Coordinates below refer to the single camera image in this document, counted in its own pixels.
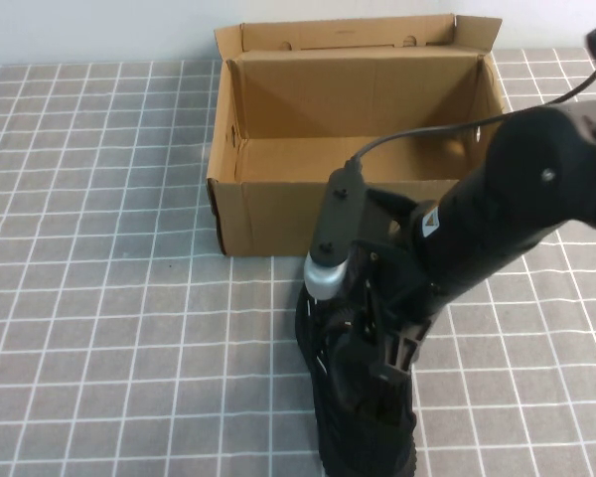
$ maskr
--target gray tile floor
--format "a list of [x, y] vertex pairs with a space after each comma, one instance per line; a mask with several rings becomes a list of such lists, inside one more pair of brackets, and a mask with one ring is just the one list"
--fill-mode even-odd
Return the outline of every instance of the gray tile floor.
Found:
[[[592, 69], [495, 60], [513, 109]], [[0, 68], [0, 476], [321, 476], [301, 260], [217, 247], [219, 67]], [[419, 477], [596, 477], [596, 233], [570, 224], [450, 306], [415, 394]]]

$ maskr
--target warning label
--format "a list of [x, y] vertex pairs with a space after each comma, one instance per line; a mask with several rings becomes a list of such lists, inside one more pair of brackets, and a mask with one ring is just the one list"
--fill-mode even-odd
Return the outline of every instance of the warning label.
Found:
[[439, 229], [439, 209], [435, 207], [432, 211], [424, 216], [424, 219], [421, 223], [421, 233], [426, 238], [437, 229]]

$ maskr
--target white wall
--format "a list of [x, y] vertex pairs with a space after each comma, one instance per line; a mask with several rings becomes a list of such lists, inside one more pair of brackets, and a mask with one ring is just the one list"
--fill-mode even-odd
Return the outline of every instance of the white wall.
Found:
[[580, 46], [596, 0], [0, 0], [0, 64], [216, 55], [241, 21], [460, 13], [504, 18], [497, 47]]

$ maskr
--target black cable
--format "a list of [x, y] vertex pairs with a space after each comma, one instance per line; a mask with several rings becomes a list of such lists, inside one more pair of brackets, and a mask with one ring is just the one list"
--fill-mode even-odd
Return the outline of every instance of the black cable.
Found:
[[360, 166], [362, 157], [367, 154], [369, 151], [375, 149], [376, 147], [380, 146], [384, 142], [393, 141], [395, 139], [400, 139], [402, 137], [412, 137], [412, 136], [426, 136], [426, 135], [433, 135], [433, 134], [454, 134], [456, 132], [461, 132], [467, 129], [473, 129], [475, 127], [482, 127], [487, 126], [489, 124], [494, 124], [495, 122], [503, 121], [508, 119], [509, 117], [514, 116], [520, 112], [529, 111], [531, 109], [535, 109], [537, 107], [543, 107], [544, 105], [551, 105], [551, 104], [560, 104], [565, 102], [568, 99], [571, 99], [579, 92], [584, 91], [587, 87], [596, 80], [596, 70], [592, 73], [587, 79], [579, 84], [574, 89], [570, 90], [563, 96], [560, 96], [552, 101], [546, 102], [545, 104], [540, 104], [538, 106], [532, 106], [526, 109], [521, 109], [518, 111], [507, 112], [504, 114], [499, 114], [497, 116], [488, 117], [486, 119], [480, 119], [478, 121], [471, 121], [471, 122], [464, 122], [461, 124], [449, 124], [444, 126], [430, 126], [430, 127], [420, 127], [418, 129], [408, 129], [406, 131], [399, 131], [395, 132], [394, 134], [389, 134], [387, 136], [379, 137], [378, 139], [371, 141], [369, 144], [363, 146], [356, 154], [354, 154], [351, 158], [351, 162], [355, 163], [355, 165]]

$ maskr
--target open cardboard box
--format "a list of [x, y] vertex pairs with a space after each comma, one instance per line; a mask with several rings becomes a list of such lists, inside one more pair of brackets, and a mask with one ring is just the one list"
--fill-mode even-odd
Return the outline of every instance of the open cardboard box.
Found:
[[[223, 252], [304, 255], [329, 175], [365, 143], [503, 112], [489, 56], [500, 26], [438, 15], [217, 30], [208, 192]], [[494, 130], [384, 144], [365, 156], [365, 179], [439, 199], [482, 162]]]

